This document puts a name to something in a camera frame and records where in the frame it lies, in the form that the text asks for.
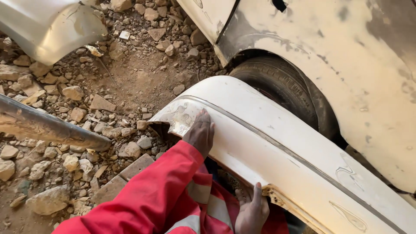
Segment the car body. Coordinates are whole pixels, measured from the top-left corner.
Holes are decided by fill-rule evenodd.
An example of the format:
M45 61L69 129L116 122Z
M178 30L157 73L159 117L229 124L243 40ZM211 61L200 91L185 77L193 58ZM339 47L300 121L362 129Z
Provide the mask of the car body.
M414 1L178 2L223 66L250 51L289 62L310 96L328 101L346 142L416 207Z
M345 151L236 78L194 85L150 120L179 137L205 108L215 122L210 158L317 233L414 233L416 210Z
M53 65L71 51L107 36L95 0L0 0L0 31L31 58Z

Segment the tire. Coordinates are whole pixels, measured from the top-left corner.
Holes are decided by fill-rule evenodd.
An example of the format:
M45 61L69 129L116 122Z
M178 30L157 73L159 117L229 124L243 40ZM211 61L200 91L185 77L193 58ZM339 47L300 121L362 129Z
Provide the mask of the tire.
M275 57L256 57L238 65L230 76L240 79L318 131L318 117L300 74Z

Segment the person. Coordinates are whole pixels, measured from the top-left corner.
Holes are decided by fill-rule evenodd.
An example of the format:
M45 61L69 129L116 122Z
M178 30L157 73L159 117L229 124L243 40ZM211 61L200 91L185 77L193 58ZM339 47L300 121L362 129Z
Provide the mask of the person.
M260 183L236 190L237 200L213 181L203 164L213 136L214 123L203 109L183 139L114 200L62 222L53 234L287 234L284 215L269 216Z

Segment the hand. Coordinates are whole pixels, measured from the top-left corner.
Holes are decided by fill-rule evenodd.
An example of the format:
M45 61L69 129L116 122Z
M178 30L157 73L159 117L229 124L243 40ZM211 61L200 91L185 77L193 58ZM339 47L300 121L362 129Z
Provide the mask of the hand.
M261 195L261 184L257 183L254 186L254 192L243 187L242 191L237 189L235 194L240 202L240 213L235 221L235 233L260 234L269 216L269 205L266 197Z
M214 123L205 109L196 115L195 122L182 140L194 146L204 159L208 157L214 141Z

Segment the jacket sleeve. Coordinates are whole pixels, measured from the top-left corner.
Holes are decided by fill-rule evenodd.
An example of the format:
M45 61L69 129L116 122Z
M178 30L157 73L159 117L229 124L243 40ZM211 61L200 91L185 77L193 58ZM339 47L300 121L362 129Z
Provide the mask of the jacket sleeve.
M62 222L53 233L158 233L203 161L197 149L179 141L134 176L113 201Z

